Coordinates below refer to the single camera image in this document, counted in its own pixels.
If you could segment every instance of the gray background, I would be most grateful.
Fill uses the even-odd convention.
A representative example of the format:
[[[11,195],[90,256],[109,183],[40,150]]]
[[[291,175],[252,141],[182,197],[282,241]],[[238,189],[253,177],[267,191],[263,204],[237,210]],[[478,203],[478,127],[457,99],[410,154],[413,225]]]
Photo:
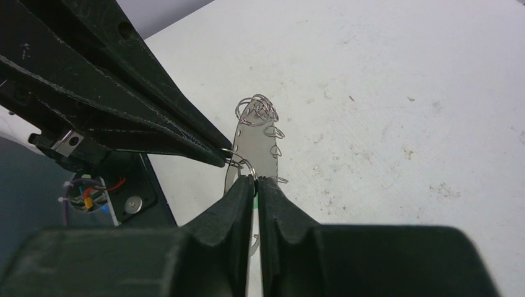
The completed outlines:
[[[211,0],[118,0],[143,38],[210,3]],[[0,271],[16,247],[34,231],[61,225],[61,196],[71,173],[53,160],[0,138]]]

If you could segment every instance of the yellow connector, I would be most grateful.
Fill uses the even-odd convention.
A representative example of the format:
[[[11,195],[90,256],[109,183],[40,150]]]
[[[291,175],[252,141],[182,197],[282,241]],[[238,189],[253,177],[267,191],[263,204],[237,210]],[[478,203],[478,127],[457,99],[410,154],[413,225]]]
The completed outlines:
[[[84,206],[86,209],[90,210],[93,208],[93,199],[91,197],[88,197],[84,199]]]

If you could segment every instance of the white plastic part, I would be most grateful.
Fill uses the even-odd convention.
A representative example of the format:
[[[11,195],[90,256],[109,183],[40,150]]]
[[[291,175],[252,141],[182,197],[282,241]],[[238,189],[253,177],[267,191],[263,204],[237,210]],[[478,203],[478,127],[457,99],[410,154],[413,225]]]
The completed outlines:
[[[28,141],[29,136],[33,133],[40,135],[42,131],[16,114],[10,113],[9,110],[0,105],[0,137],[21,144],[31,151],[43,155],[36,146]]]

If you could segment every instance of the white table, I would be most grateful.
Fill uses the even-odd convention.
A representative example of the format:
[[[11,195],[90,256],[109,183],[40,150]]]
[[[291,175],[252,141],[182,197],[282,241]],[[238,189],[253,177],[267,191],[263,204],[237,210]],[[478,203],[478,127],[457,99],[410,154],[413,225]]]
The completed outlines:
[[[523,28],[514,0],[215,0],[146,42],[232,140],[240,99],[274,102],[281,188],[314,219],[455,226],[521,296]],[[224,168],[151,159],[179,224],[221,197]]]

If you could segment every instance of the hole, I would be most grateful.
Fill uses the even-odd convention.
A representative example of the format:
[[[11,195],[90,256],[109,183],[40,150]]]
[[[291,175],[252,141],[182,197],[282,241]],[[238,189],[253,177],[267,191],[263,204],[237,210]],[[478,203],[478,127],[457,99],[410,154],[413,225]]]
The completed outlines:
[[[122,38],[130,39],[133,35],[135,35],[135,29],[129,22],[121,22],[118,24],[118,33],[120,33]]]
[[[69,145],[74,147],[75,145],[79,144],[79,138],[78,137],[73,137],[71,139],[69,139]]]

